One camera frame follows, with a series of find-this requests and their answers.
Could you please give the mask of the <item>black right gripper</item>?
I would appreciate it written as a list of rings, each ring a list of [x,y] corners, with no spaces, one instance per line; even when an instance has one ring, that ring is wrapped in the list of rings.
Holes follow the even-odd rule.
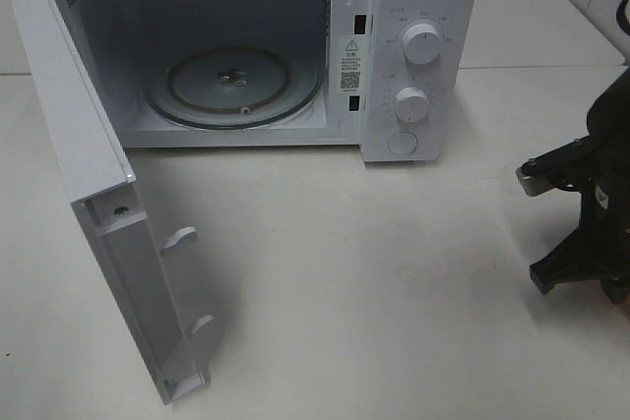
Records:
[[[597,280],[608,300],[629,296],[629,170],[623,166],[582,163],[580,250],[557,247],[530,266],[530,278],[542,295],[562,283]]]

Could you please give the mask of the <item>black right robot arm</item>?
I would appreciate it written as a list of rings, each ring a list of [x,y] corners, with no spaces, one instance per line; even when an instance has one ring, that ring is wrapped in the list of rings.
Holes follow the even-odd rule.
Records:
[[[558,189],[581,195],[579,223],[530,266],[546,294],[561,283],[597,280],[611,303],[629,297],[629,73],[587,114],[588,135],[524,162],[516,171],[525,193]]]

